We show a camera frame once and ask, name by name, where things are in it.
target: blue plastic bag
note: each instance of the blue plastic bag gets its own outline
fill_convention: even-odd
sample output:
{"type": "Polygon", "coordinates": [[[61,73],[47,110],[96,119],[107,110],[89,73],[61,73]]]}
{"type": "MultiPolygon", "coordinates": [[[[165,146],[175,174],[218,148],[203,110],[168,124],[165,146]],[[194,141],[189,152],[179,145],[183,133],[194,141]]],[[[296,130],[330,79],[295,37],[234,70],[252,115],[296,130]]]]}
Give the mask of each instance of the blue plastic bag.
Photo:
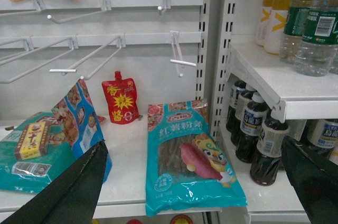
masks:
{"type": "MultiPolygon", "coordinates": [[[[67,95],[52,108],[52,112],[61,123],[76,159],[104,138],[84,80],[78,80],[67,95]]],[[[104,182],[111,167],[112,162],[108,154],[104,182]]]]}
{"type": "Polygon", "coordinates": [[[209,135],[206,100],[148,107],[146,214],[246,206],[230,164],[209,135]]]}

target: plastic bottle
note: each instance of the plastic bottle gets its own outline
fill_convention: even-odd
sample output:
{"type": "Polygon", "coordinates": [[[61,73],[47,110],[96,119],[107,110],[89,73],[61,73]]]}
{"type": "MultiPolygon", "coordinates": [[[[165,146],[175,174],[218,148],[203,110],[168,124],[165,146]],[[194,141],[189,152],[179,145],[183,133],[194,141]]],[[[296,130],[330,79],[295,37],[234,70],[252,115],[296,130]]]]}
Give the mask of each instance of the plastic bottle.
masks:
{"type": "Polygon", "coordinates": [[[306,137],[302,137],[301,143],[310,149],[327,157],[338,141],[338,119],[312,120],[308,124],[306,137]]]}
{"type": "Polygon", "coordinates": [[[329,160],[333,162],[334,164],[338,165],[338,142],[336,142],[329,160]]]}
{"type": "Polygon", "coordinates": [[[246,84],[245,90],[238,96],[237,108],[234,115],[233,128],[230,137],[231,142],[235,146],[237,146],[238,144],[243,110],[246,108],[247,104],[251,101],[254,92],[256,92],[256,90],[249,84],[246,84]]]}
{"type": "Polygon", "coordinates": [[[294,63],[311,4],[312,0],[291,0],[290,2],[279,49],[279,58],[285,63],[294,63]]]}
{"type": "Polygon", "coordinates": [[[313,0],[294,68],[308,76],[325,76],[338,52],[338,0],[313,0]]]}
{"type": "Polygon", "coordinates": [[[288,135],[290,128],[287,122],[281,123],[274,110],[262,124],[250,168],[251,178],[260,185],[271,185],[275,182],[281,164],[281,143],[288,135]]]}
{"type": "Polygon", "coordinates": [[[239,160],[251,163],[254,156],[261,126],[269,109],[258,92],[253,93],[252,101],[245,108],[240,125],[236,156],[239,160]]]}
{"type": "Polygon", "coordinates": [[[307,120],[306,119],[292,119],[288,120],[287,124],[290,128],[289,136],[294,138],[297,141],[301,140],[305,125],[307,120]]]}
{"type": "Polygon", "coordinates": [[[262,2],[261,18],[256,33],[256,43],[259,46],[264,45],[264,40],[266,37],[266,31],[269,23],[270,11],[273,6],[273,1],[274,0],[263,0],[262,2]]]}
{"type": "Polygon", "coordinates": [[[234,115],[236,113],[238,96],[245,90],[245,85],[246,83],[242,80],[238,80],[232,85],[226,124],[227,130],[229,132],[232,132],[233,129],[233,123],[235,118],[234,115]]]}
{"type": "Polygon", "coordinates": [[[290,1],[291,0],[274,0],[273,2],[264,42],[264,50],[270,54],[278,55],[280,36],[284,31],[290,1]]]}

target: yellow drink bottle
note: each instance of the yellow drink bottle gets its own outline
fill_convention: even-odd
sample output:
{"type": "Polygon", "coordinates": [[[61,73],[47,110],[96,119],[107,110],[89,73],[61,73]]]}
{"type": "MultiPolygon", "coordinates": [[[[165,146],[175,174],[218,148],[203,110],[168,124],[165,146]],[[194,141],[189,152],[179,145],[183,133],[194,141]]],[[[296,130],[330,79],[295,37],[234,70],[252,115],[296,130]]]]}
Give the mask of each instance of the yellow drink bottle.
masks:
{"type": "Polygon", "coordinates": [[[266,37],[266,31],[269,22],[270,11],[273,6],[273,1],[274,0],[263,0],[262,2],[261,16],[256,33],[256,43],[259,46],[264,45],[264,40],[266,37]]]}
{"type": "Polygon", "coordinates": [[[271,8],[270,20],[264,42],[266,52],[278,55],[281,35],[286,24],[291,0],[274,0],[271,8]]]}

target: packaged food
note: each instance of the packaged food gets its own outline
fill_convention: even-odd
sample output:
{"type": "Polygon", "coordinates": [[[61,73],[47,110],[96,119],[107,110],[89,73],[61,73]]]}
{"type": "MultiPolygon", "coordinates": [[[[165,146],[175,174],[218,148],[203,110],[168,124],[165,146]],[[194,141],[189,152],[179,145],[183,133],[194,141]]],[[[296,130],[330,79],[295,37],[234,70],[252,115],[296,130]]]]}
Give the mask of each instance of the packaged food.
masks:
{"type": "Polygon", "coordinates": [[[194,224],[192,219],[185,214],[178,214],[171,219],[170,224],[194,224]]]}
{"type": "Polygon", "coordinates": [[[246,206],[224,151],[210,136],[207,101],[148,107],[146,214],[246,206]]]}
{"type": "Polygon", "coordinates": [[[26,125],[14,151],[18,161],[47,154],[49,143],[49,123],[38,122],[26,125]]]}
{"type": "Polygon", "coordinates": [[[139,118],[137,91],[132,78],[122,79],[121,72],[116,71],[115,80],[103,81],[102,87],[112,123],[124,125],[139,118]]]}
{"type": "Polygon", "coordinates": [[[52,113],[36,113],[0,141],[0,190],[39,193],[65,171],[75,157],[52,113]],[[48,154],[17,161],[14,150],[26,125],[50,125],[48,154]]]}
{"type": "MultiPolygon", "coordinates": [[[[78,80],[66,96],[52,108],[52,112],[62,126],[76,159],[104,138],[84,80],[78,80]]],[[[108,155],[104,181],[111,166],[111,158],[108,155]]]]}

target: small cardboard box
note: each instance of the small cardboard box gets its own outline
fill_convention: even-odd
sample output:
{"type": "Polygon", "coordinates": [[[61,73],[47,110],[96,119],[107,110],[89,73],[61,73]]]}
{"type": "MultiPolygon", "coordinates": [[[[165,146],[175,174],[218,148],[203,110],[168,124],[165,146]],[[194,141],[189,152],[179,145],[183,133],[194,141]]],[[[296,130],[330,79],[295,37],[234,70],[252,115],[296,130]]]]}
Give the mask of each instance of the small cardboard box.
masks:
{"type": "Polygon", "coordinates": [[[31,123],[25,126],[14,150],[18,161],[47,154],[49,127],[48,122],[31,123]]]}

